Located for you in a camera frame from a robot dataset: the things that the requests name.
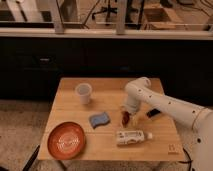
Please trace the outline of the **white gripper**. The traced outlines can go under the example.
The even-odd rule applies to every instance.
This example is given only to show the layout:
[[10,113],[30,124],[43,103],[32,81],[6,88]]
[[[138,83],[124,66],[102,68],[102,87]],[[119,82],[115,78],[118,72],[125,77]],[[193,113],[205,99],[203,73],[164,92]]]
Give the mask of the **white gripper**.
[[135,114],[139,111],[140,106],[141,101],[132,97],[127,97],[124,101],[125,110],[132,115],[130,119],[133,127],[137,127],[139,125],[140,116]]

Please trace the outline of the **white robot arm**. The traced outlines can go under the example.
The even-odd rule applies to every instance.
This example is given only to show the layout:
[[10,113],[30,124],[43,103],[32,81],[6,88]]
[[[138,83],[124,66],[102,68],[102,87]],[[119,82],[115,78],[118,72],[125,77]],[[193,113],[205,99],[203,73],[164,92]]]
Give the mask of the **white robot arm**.
[[192,130],[198,132],[199,142],[195,148],[195,158],[191,171],[213,170],[213,110],[197,104],[186,102],[150,89],[151,81],[141,77],[125,85],[127,98],[124,108],[135,115],[142,102],[160,112],[169,115]]

